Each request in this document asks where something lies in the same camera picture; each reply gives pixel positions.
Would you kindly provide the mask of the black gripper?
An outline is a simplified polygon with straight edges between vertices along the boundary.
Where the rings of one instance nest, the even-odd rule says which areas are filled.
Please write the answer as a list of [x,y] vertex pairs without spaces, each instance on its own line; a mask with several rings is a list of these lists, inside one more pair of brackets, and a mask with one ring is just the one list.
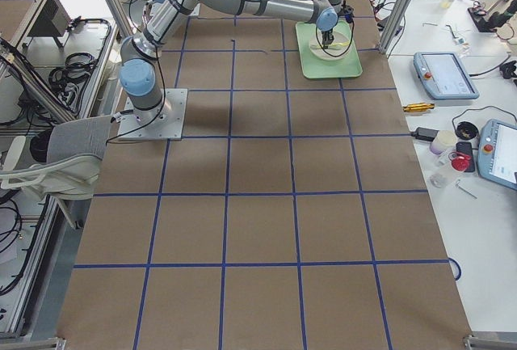
[[322,49],[327,50],[327,44],[325,43],[329,43],[328,49],[333,49],[332,47],[334,45],[334,33],[332,29],[322,32]]

